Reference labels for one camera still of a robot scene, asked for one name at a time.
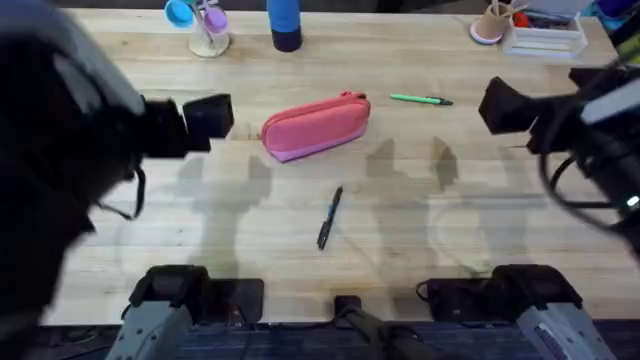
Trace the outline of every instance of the storage box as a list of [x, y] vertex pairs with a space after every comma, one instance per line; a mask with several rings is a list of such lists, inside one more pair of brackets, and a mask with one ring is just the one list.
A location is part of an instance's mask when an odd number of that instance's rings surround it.
[[537, 10], [554, 15], [573, 18], [567, 30], [519, 28], [509, 19], [509, 28], [502, 40], [502, 50], [506, 54], [540, 55], [550, 57], [573, 57], [588, 44], [580, 25], [580, 11], [589, 0], [531, 0], [514, 1], [514, 7], [529, 3], [527, 10]]

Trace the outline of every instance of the blue bottle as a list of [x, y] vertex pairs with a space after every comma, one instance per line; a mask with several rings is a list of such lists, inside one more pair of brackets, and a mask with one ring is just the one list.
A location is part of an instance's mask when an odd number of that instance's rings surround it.
[[273, 46], [282, 52], [302, 46], [300, 0], [267, 0]]

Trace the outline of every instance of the wood grain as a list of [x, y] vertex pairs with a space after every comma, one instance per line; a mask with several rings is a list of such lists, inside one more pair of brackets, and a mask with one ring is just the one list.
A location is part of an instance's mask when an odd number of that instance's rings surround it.
[[[626, 245], [551, 204], [536, 159], [512, 147], [526, 137], [490, 136], [476, 110], [495, 75], [536, 96], [572, 91], [570, 66], [615, 55], [595, 20], [583, 20], [590, 45], [580, 58], [549, 60], [476, 45], [466, 32], [473, 17], [443, 15], [304, 14], [303, 48], [281, 54], [266, 14], [231, 12], [232, 47], [204, 60], [161, 12], [71, 13], [145, 95], [183, 102], [229, 92], [237, 125], [210, 154], [146, 161], [139, 220], [91, 214], [97, 234], [68, 256], [49, 324], [119, 322], [136, 281], [166, 263], [264, 279], [264, 321], [328, 319], [337, 294], [361, 296], [383, 319], [426, 319], [413, 293], [418, 281], [531, 262], [560, 269], [594, 317], [640, 317], [640, 276]], [[345, 89], [373, 104], [361, 139], [284, 165], [255, 141], [270, 114]], [[398, 102], [390, 93], [456, 104]], [[340, 184], [345, 193], [319, 252], [315, 240]], [[574, 170], [561, 188], [599, 198]], [[123, 184], [105, 202], [131, 208], [134, 194]]]

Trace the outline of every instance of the green marker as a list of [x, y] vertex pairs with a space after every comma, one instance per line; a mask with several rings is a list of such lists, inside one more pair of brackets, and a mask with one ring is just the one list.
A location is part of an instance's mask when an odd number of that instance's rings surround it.
[[453, 105], [453, 101], [451, 100], [446, 100], [443, 98], [437, 98], [437, 97], [431, 97], [431, 96], [421, 97], [421, 96], [391, 94], [391, 98], [394, 100], [421, 102], [421, 103], [433, 104], [433, 105]]

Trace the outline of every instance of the pencil case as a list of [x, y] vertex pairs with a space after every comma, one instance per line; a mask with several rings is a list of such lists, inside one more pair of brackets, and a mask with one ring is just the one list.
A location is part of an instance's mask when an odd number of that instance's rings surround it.
[[346, 91], [274, 114], [262, 127], [260, 139], [281, 162], [297, 159], [360, 137], [370, 109], [365, 94]]

